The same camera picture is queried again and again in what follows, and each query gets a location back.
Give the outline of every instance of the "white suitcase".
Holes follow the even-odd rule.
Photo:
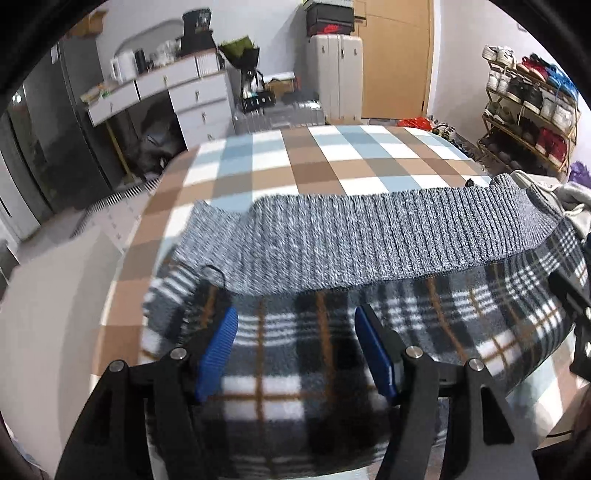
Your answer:
[[[363,41],[349,35],[314,35],[308,39],[310,87],[318,93],[326,118],[361,119]]]

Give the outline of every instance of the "white sneaker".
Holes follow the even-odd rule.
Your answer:
[[[560,105],[556,105],[556,111],[554,112],[554,116],[552,117],[552,123],[556,125],[565,134],[567,134],[570,132],[570,127],[572,126],[573,118],[568,110],[562,108]]]
[[[499,53],[499,48],[500,47],[493,47],[493,46],[487,45],[486,47],[484,47],[484,50],[482,50],[482,58],[485,60],[495,61],[496,56]]]
[[[544,97],[542,100],[542,111],[540,112],[540,115],[548,120],[548,122],[551,122],[555,111],[556,104],[548,97]]]
[[[507,93],[507,89],[509,88],[509,82],[511,78],[508,75],[501,75],[501,79],[499,80],[499,86],[496,88],[496,91],[502,95]]]
[[[513,58],[513,50],[509,47],[503,47],[499,49],[499,53],[496,56],[496,60],[503,65],[513,67],[515,65],[515,59]]]
[[[494,90],[496,92],[496,89],[499,86],[500,79],[501,72],[495,72],[494,70],[491,70],[488,74],[488,82],[486,83],[486,88]]]

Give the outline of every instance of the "suitcase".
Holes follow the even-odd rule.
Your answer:
[[[297,102],[261,108],[255,112],[237,112],[233,119],[236,135],[265,132],[278,128],[324,125],[322,108],[317,102]]]
[[[309,85],[318,94],[327,119],[361,120],[363,41],[348,35],[308,39]]]

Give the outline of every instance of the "purple bag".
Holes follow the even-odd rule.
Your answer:
[[[579,161],[576,161],[570,167],[569,181],[574,181],[591,189],[591,175],[589,174],[589,170]]]

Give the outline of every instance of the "white desk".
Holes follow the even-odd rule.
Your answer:
[[[216,50],[185,57],[117,87],[88,107],[90,120],[97,126],[165,90],[177,114],[187,149],[234,134],[232,89],[227,73],[219,68]]]

